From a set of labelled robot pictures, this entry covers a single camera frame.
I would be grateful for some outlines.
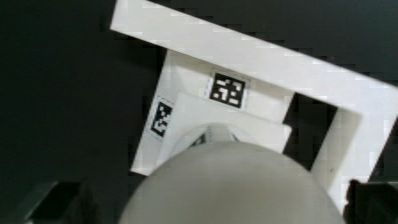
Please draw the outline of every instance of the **dark surface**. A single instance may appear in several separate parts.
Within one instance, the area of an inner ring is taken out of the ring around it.
[[[398,83],[398,2],[172,1],[175,7]],[[113,0],[0,1],[0,217],[35,183],[90,179],[115,223],[161,50],[108,30]],[[378,179],[398,179],[396,138]]]

